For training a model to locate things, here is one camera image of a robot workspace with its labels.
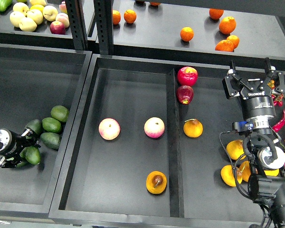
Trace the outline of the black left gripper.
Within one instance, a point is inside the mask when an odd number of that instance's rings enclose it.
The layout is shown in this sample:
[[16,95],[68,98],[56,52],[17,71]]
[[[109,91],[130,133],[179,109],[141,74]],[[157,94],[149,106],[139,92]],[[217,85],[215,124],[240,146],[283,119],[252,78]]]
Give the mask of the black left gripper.
[[4,156],[0,158],[1,168],[16,168],[21,163],[19,157],[22,150],[26,147],[35,146],[40,147],[38,144],[41,135],[40,129],[25,128],[22,135],[14,132],[9,132],[8,146],[4,152]]

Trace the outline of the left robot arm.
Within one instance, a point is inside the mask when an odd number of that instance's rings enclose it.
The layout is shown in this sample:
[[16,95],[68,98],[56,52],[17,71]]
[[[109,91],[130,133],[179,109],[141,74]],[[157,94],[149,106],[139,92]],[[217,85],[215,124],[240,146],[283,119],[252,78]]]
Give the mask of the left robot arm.
[[21,152],[30,146],[38,147],[38,134],[31,127],[25,127],[22,134],[0,129],[0,167],[16,168],[22,164],[26,159]]

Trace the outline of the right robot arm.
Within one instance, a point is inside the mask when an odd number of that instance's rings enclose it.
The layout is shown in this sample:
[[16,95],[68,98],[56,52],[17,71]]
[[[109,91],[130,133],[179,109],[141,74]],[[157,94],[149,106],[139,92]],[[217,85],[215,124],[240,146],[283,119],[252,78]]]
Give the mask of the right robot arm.
[[251,172],[245,190],[236,182],[245,198],[258,204],[263,211],[261,228],[273,224],[285,228],[285,153],[281,137],[269,121],[276,117],[272,95],[282,94],[284,74],[265,58],[265,75],[261,78],[242,78],[234,61],[222,80],[227,99],[239,98],[243,121],[233,122],[231,133],[243,135],[241,157],[248,160]]

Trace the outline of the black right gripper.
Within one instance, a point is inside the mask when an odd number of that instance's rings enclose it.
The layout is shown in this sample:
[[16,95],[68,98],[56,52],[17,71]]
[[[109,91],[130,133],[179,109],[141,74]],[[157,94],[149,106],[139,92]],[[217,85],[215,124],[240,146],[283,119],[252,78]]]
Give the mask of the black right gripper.
[[227,99],[240,96],[243,119],[245,121],[265,116],[276,116],[271,94],[280,95],[285,92],[284,73],[277,71],[265,58],[265,78],[245,81],[236,71],[234,60],[230,61],[227,75],[222,80]]

